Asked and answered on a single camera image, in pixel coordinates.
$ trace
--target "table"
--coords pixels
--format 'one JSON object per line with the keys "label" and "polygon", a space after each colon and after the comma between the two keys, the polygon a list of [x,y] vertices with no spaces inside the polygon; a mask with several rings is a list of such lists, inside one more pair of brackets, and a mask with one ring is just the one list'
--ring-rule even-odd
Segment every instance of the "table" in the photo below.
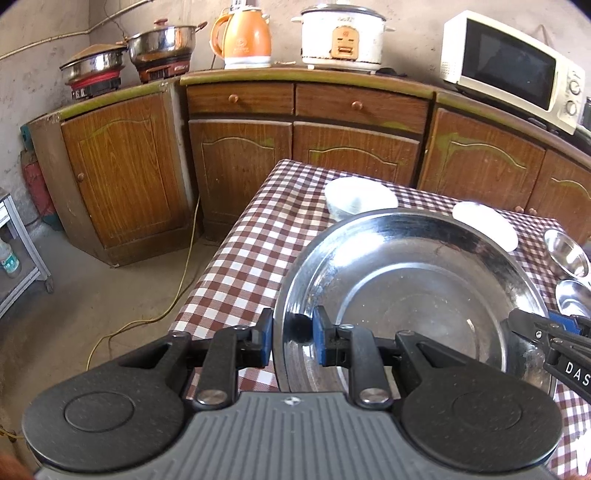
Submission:
{"label": "table", "polygon": [[[227,326],[251,325],[264,307],[273,307],[281,281],[297,255],[333,223],[322,193],[324,185],[348,175],[292,160],[279,162],[221,244],[171,330],[190,332],[194,338],[211,338]],[[396,193],[400,207],[451,215],[458,202],[382,183]],[[545,264],[541,235],[547,228],[561,229],[560,225],[553,219],[499,212],[513,224],[519,236],[513,257],[538,288],[547,307],[555,310],[556,279]],[[272,362],[262,371],[240,371],[239,388],[276,390]],[[591,430],[591,413],[588,403],[560,382],[554,400],[562,411],[564,432],[548,466],[557,475],[565,476],[577,473],[576,441]],[[587,450],[591,450],[591,441],[588,443]],[[588,459],[579,461],[581,468],[586,468]]]}

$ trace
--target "microwave door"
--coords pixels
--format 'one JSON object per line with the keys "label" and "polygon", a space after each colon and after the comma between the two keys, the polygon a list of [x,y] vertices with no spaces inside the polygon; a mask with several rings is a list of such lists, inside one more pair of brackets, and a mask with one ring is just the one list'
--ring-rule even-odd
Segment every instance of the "microwave door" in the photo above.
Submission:
{"label": "microwave door", "polygon": [[466,25],[464,77],[504,90],[548,111],[556,61],[502,31],[470,19]]}

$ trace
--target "plastic bottle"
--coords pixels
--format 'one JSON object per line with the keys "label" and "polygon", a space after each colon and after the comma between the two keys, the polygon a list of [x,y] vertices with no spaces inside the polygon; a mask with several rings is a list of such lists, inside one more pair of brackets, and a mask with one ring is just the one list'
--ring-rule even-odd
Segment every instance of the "plastic bottle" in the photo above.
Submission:
{"label": "plastic bottle", "polygon": [[0,239],[0,264],[10,278],[15,278],[22,270],[21,263],[12,251],[12,247]]}

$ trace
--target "cabinet door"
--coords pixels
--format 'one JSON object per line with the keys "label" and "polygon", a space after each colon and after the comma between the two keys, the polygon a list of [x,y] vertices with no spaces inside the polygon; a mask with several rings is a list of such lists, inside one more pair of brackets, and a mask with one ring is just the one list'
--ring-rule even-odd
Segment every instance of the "cabinet door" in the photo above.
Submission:
{"label": "cabinet door", "polygon": [[543,148],[444,109],[433,122],[419,189],[505,210],[525,207]]}
{"label": "cabinet door", "polygon": [[548,150],[527,208],[557,219],[584,245],[591,236],[591,171]]}
{"label": "cabinet door", "polygon": [[189,130],[206,223],[233,225],[275,164],[291,157],[288,122],[191,120]]}
{"label": "cabinet door", "polygon": [[74,176],[105,248],[180,227],[180,193],[161,94],[81,115],[62,125]]}
{"label": "cabinet door", "polygon": [[418,149],[417,140],[395,135],[294,123],[294,160],[400,185],[410,185]]}

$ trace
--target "cabinet panel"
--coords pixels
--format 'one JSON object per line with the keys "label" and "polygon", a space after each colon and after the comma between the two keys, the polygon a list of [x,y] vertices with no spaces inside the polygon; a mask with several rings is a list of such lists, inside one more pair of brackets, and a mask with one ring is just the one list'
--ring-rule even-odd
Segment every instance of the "cabinet panel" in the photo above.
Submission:
{"label": "cabinet panel", "polygon": [[228,82],[187,88],[189,113],[294,112],[294,84],[287,82]]}
{"label": "cabinet panel", "polygon": [[294,123],[294,160],[400,185],[410,185],[418,149],[418,141],[395,135]]}
{"label": "cabinet panel", "polygon": [[505,210],[525,207],[543,148],[444,109],[433,122],[419,189]]}
{"label": "cabinet panel", "polygon": [[206,222],[233,225],[275,164],[291,157],[288,122],[191,120],[189,129]]}
{"label": "cabinet panel", "polygon": [[591,172],[548,150],[527,207],[557,219],[584,245],[591,237]]}
{"label": "cabinet panel", "polygon": [[82,198],[105,248],[180,227],[186,218],[159,94],[62,125]]}
{"label": "cabinet panel", "polygon": [[427,100],[367,88],[299,83],[295,114],[424,134]]}

